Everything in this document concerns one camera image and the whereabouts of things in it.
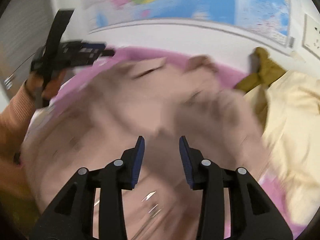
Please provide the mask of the left forearm orange sleeve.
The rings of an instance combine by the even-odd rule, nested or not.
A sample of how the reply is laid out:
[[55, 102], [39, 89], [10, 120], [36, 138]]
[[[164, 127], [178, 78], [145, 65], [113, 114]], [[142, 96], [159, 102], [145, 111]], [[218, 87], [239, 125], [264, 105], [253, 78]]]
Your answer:
[[14, 163], [35, 113], [35, 101], [25, 85], [1, 113], [1, 190], [21, 199], [31, 199], [25, 173]]

